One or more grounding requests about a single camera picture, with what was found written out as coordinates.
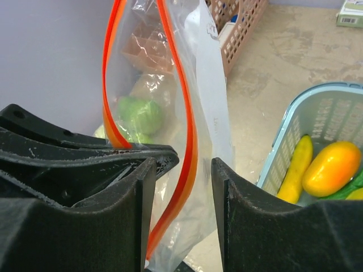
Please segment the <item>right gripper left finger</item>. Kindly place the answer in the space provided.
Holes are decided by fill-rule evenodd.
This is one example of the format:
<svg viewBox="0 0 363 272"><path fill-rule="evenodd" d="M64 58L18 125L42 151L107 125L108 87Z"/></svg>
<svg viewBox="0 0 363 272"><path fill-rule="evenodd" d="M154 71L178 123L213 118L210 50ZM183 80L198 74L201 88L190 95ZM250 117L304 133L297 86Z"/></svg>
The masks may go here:
<svg viewBox="0 0 363 272"><path fill-rule="evenodd" d="M72 208L1 199L2 271L142 271L156 163Z"/></svg>

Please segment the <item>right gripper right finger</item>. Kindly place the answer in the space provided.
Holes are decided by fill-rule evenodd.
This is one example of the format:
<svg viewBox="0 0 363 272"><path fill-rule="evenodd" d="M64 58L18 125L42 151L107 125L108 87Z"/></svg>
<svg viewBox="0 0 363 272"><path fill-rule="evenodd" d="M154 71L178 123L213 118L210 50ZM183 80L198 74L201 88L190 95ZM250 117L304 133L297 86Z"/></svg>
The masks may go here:
<svg viewBox="0 0 363 272"><path fill-rule="evenodd" d="M211 163L224 271L361 271L362 202L292 205Z"/></svg>

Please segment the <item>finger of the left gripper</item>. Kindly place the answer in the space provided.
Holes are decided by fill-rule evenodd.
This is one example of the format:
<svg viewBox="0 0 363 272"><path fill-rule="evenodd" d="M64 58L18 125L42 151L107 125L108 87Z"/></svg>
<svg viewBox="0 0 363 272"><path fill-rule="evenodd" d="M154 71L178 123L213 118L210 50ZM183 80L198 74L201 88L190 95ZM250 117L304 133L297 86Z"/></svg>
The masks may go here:
<svg viewBox="0 0 363 272"><path fill-rule="evenodd" d="M113 149L104 139L72 133L10 104L1 110L1 158L174 159L176 152L155 144Z"/></svg>
<svg viewBox="0 0 363 272"><path fill-rule="evenodd" d="M156 162L160 178L179 162L171 147L136 150L53 149L43 155L1 152L1 197L38 198L57 207L72 207L115 180L131 174L146 159Z"/></svg>

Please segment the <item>clear orange-zip bag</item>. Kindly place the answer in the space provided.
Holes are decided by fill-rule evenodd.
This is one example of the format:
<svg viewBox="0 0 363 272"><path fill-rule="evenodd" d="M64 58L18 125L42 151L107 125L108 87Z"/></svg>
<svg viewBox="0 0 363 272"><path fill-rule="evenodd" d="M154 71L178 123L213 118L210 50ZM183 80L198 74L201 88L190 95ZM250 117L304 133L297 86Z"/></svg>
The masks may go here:
<svg viewBox="0 0 363 272"><path fill-rule="evenodd" d="M130 94L117 100L115 123L130 142L185 147L185 125L176 115L178 84L174 76L142 74Z"/></svg>
<svg viewBox="0 0 363 272"><path fill-rule="evenodd" d="M211 161L233 164L221 29L228 1L115 1L102 64L104 136L171 146L156 181L145 266L174 271L216 229Z"/></svg>

